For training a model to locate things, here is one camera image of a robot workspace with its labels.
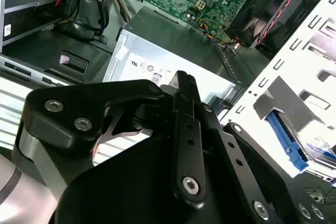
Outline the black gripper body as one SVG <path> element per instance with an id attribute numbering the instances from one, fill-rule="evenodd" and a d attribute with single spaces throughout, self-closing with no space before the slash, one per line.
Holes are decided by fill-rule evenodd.
<path id="1" fill-rule="evenodd" d="M 56 223 L 262 223 L 219 151 L 204 153 L 205 205 L 172 192 L 172 143 L 147 139 L 77 177 L 64 192 Z"/>

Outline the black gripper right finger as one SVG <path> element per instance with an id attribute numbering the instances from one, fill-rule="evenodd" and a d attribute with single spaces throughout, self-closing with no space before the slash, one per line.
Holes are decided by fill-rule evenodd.
<path id="1" fill-rule="evenodd" d="M 328 223 L 311 197 L 238 124 L 221 126 L 200 101 L 196 80 L 185 76 L 201 124 L 206 203 L 188 223 Z"/>

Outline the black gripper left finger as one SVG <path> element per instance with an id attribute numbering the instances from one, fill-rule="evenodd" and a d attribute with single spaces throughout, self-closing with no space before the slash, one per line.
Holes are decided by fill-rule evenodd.
<path id="1" fill-rule="evenodd" d="M 186 95 L 184 71 L 168 94 L 149 80 L 117 81 L 32 91 L 17 144 L 62 198 L 80 175 L 140 142 L 172 143 L 172 192 L 194 209 L 206 198 L 201 124 Z"/>

